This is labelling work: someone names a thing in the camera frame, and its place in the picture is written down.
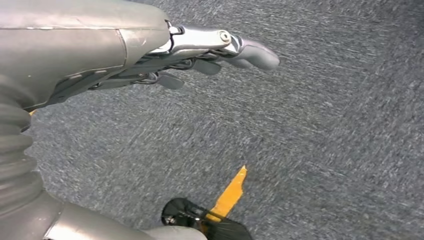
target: screw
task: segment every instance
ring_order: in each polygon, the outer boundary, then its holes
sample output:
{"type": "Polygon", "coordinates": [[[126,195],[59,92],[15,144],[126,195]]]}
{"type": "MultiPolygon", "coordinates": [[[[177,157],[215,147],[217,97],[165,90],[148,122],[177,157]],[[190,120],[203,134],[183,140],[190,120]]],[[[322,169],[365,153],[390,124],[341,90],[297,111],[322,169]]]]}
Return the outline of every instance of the screw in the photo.
{"type": "Polygon", "coordinates": [[[230,41],[230,34],[227,31],[221,31],[219,33],[219,37],[221,38],[224,43],[228,43],[230,41]]]}
{"type": "Polygon", "coordinates": [[[167,224],[174,224],[176,222],[175,218],[173,218],[172,216],[165,218],[165,221],[167,224]]]}

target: yellow tape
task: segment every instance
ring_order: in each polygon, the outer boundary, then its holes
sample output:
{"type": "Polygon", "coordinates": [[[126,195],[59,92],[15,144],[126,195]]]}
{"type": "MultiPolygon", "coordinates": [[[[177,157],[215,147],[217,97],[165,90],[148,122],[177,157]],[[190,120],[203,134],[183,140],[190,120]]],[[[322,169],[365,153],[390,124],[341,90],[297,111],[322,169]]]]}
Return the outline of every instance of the yellow tape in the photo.
{"type": "MultiPolygon", "coordinates": [[[[248,170],[246,169],[246,166],[243,166],[240,171],[238,171],[237,175],[232,179],[230,184],[216,201],[215,207],[210,210],[212,213],[222,217],[226,217],[228,215],[243,195],[243,182],[247,173],[248,170]]],[[[206,217],[215,222],[221,221],[219,218],[210,214],[206,217]]]]}

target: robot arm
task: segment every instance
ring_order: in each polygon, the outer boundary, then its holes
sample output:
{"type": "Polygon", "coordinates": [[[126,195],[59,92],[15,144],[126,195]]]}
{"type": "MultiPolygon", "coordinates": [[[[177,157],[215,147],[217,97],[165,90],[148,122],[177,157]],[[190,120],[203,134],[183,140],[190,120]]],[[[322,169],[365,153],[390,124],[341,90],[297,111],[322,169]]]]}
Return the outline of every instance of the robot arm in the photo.
{"type": "Polygon", "coordinates": [[[193,229],[146,232],[43,189],[32,145],[21,134],[28,112],[89,90],[183,82],[162,72],[218,64],[273,69],[278,57],[263,45],[222,29],[172,26],[161,10],[121,0],[0,0],[0,238],[2,240],[201,240],[193,229]]]}

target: bolt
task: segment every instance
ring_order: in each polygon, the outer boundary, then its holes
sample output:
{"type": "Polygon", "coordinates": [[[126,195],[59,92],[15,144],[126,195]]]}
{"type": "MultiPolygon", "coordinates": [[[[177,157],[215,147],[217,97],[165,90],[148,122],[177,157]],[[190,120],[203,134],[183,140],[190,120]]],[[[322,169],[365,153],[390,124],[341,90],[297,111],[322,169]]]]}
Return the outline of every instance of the bolt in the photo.
{"type": "Polygon", "coordinates": [[[229,34],[227,31],[221,31],[221,32],[219,33],[219,37],[221,38],[221,40],[222,40],[224,43],[228,43],[228,42],[231,40],[231,38],[230,38],[230,34],[229,34]]]}

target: black plastic piece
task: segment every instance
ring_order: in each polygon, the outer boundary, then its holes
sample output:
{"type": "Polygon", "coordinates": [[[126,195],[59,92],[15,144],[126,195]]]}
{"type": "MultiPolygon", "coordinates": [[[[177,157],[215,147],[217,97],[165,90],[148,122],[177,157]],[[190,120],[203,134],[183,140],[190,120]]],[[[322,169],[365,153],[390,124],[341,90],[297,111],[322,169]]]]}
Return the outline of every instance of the black plastic piece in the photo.
{"type": "Polygon", "coordinates": [[[197,229],[208,240],[252,240],[249,231],[241,223],[219,216],[186,198],[169,201],[163,208],[161,220],[166,226],[197,229]]]}

